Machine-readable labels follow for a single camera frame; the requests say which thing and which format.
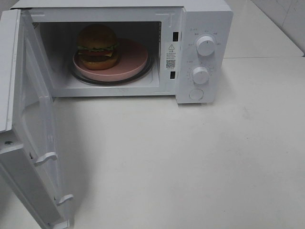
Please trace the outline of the round white door button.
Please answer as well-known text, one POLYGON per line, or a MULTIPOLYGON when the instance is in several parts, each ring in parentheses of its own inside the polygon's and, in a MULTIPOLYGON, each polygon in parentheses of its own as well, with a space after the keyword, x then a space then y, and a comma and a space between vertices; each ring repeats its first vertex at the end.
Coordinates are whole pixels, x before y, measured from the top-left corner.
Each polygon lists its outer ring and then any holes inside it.
POLYGON ((204 96, 204 92, 201 89, 193 89, 189 93, 190 99, 195 100, 195 101, 202 100, 203 96, 204 96))

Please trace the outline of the pink round plate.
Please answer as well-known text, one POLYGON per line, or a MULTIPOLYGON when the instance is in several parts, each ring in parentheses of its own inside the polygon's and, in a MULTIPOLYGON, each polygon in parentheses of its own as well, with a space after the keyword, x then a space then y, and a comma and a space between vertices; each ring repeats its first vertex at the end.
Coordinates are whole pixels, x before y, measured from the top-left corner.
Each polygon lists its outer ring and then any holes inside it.
POLYGON ((148 63, 148 51, 142 44, 129 39, 119 39, 118 42, 119 46, 108 55, 75 54, 74 67, 86 79, 98 83, 119 83, 131 79, 148 63))

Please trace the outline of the burger with lettuce and tomato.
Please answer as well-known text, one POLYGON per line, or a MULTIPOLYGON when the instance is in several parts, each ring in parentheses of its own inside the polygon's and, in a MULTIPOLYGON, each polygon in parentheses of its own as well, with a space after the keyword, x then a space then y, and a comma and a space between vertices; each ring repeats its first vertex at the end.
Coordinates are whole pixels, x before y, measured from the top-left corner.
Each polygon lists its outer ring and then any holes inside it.
POLYGON ((117 36, 111 28, 102 24, 92 24, 81 30, 77 47, 80 61, 90 70, 109 69, 119 59, 117 36))

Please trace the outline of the white microwave door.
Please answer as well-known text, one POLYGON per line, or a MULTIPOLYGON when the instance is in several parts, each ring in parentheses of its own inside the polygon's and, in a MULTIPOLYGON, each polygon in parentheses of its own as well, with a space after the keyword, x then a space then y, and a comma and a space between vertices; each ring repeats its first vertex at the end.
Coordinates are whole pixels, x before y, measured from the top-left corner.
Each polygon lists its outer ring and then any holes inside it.
POLYGON ((0 173, 43 229, 71 224, 57 149, 50 67, 28 10, 0 20, 0 173))

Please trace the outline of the glass microwave turntable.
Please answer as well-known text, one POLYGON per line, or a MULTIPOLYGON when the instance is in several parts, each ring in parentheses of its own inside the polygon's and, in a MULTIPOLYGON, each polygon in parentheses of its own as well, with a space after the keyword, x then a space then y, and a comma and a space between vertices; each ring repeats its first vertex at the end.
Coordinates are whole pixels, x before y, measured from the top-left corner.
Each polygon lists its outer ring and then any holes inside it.
POLYGON ((127 79, 124 79, 124 80, 111 81, 111 82, 103 82, 103 81, 89 79, 88 77, 81 74, 76 69, 74 64, 72 64, 72 63, 69 64, 68 69, 69 69, 70 73, 76 79, 78 79, 79 81, 81 81, 83 83, 87 83, 87 84, 90 84, 90 85, 97 85, 97 86, 117 86, 117 85, 123 85, 123 84, 126 84, 126 83, 134 82, 134 81, 137 81, 137 80, 143 78, 152 69, 153 62, 154 62, 153 57, 149 57, 148 62, 146 63, 145 67, 139 73, 137 73, 136 75, 134 75, 132 77, 129 77, 127 79))

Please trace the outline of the lower white timer knob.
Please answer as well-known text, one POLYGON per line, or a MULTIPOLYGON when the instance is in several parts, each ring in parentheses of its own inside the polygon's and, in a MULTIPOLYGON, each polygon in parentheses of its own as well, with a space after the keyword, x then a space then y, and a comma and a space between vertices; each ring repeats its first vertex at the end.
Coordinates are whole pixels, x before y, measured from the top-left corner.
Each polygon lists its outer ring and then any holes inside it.
POLYGON ((193 82, 195 84, 205 84, 210 78, 206 67, 196 67, 192 72, 193 82))

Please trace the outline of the upper white power knob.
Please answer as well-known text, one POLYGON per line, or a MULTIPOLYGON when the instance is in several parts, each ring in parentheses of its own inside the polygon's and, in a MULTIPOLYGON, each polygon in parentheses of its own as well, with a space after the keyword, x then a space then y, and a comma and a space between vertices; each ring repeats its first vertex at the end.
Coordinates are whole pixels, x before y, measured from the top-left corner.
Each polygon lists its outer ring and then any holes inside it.
POLYGON ((216 40, 211 34, 203 34, 195 41, 197 53, 200 56, 209 56, 215 51, 216 40))

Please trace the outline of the white microwave oven body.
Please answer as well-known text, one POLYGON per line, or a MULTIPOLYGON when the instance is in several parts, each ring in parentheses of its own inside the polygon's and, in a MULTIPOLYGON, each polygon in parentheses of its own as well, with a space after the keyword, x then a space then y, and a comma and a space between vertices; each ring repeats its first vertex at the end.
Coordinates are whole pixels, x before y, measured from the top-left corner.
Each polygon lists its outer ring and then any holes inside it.
POLYGON ((20 0, 10 10, 28 10, 50 67, 46 83, 52 97, 174 95, 179 104, 214 100, 233 12, 223 0, 20 0), (78 52, 81 30, 92 24, 111 28, 117 39, 142 44, 153 57, 152 69, 141 79, 117 86, 83 83, 69 71, 78 52), (197 53, 203 34, 216 40, 209 56, 197 53), (192 72, 206 67, 210 78, 195 84, 192 72), (190 99, 193 89, 203 99, 190 99))

